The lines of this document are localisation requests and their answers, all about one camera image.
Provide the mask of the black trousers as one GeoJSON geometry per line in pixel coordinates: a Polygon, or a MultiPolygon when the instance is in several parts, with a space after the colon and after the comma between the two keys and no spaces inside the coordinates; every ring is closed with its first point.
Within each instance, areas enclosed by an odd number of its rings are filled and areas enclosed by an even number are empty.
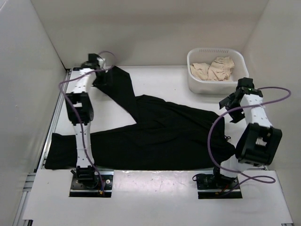
{"type": "Polygon", "coordinates": [[[95,164],[115,170],[205,169],[235,147],[225,120],[190,93],[180,68],[114,67],[96,95],[91,147],[95,164]]]}

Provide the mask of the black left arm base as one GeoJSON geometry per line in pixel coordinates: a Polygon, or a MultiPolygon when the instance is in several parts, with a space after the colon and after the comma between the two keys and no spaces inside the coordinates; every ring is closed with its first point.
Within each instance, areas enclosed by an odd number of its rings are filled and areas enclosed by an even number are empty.
{"type": "Polygon", "coordinates": [[[111,198],[114,172],[94,168],[72,169],[69,196],[81,198],[111,198]]]}

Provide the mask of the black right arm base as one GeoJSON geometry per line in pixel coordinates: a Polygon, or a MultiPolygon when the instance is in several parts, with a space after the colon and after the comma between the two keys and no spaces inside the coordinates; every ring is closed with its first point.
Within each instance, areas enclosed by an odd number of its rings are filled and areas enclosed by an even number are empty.
{"type": "Polygon", "coordinates": [[[198,199],[242,199],[238,178],[213,174],[196,174],[192,180],[197,184],[198,199]]]}

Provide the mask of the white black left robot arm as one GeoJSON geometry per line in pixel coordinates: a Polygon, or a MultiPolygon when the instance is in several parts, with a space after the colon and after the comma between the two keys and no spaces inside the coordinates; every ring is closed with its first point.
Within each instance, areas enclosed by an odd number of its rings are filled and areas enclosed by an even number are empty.
{"type": "Polygon", "coordinates": [[[77,160],[79,169],[96,169],[91,150],[90,128],[94,119],[94,110],[89,97],[89,90],[97,78],[103,78],[106,69],[84,68],[77,78],[66,80],[65,83],[75,82],[70,92],[64,92],[69,121],[73,125],[76,139],[77,160]]]}

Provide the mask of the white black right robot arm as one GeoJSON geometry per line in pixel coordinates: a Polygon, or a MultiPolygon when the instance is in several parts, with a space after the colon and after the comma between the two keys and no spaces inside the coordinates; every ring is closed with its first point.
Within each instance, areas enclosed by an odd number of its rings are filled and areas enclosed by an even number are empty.
{"type": "Polygon", "coordinates": [[[252,88],[239,88],[219,102],[219,107],[231,110],[232,123],[246,120],[246,129],[239,139],[235,154],[215,166],[211,182],[216,188],[233,181],[239,172],[248,168],[268,166],[272,163],[282,138],[282,131],[272,126],[263,107],[263,94],[252,88]]]}

